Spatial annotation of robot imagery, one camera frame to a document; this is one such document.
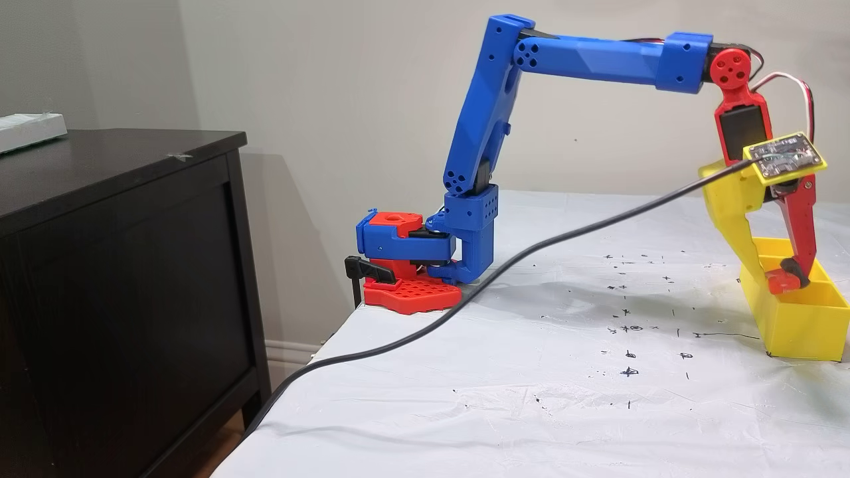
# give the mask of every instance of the blue arm segment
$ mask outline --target blue arm segment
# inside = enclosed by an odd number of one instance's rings
[[[552,36],[534,31],[535,22],[516,15],[490,17],[475,73],[451,141],[443,174],[444,209],[425,221],[444,239],[401,239],[383,226],[358,225],[358,249],[376,259],[443,260],[462,242],[462,259],[429,266],[428,274],[446,283],[470,283],[493,262],[493,219],[498,186],[488,184],[524,71],[617,83],[654,85],[696,94],[712,36],[676,32],[663,44]]]
[[[702,86],[711,35],[673,33],[664,43],[583,37],[530,37],[517,43],[513,62],[528,72],[617,83],[655,85],[696,94]]]

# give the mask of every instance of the black clamp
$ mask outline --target black clamp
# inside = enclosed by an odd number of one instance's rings
[[[382,265],[373,264],[360,256],[348,256],[345,258],[345,275],[351,279],[351,288],[354,293],[354,307],[363,302],[360,295],[360,279],[371,277],[382,284],[395,284],[395,273],[392,269]]]

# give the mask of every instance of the blue joint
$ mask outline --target blue joint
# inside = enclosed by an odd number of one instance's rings
[[[428,218],[430,230],[448,232],[461,240],[461,260],[429,266],[428,275],[443,282],[470,283],[493,263],[493,220],[499,214],[499,186],[490,185],[477,196],[445,195],[445,206]]]
[[[697,94],[712,35],[677,31],[664,40],[655,88]]]

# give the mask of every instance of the white paper sheet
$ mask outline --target white paper sheet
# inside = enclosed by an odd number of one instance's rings
[[[646,200],[503,191],[494,266]],[[847,296],[850,206],[815,213]],[[751,223],[785,236],[775,206]],[[768,357],[739,268],[699,198],[542,251],[425,339],[299,379],[214,477],[850,476],[850,365]],[[361,307],[316,359],[437,316]]]

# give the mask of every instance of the white baseboard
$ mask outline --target white baseboard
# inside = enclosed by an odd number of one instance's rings
[[[290,374],[307,365],[312,358],[311,355],[319,351],[319,345],[281,340],[266,340],[265,343],[272,390]]]

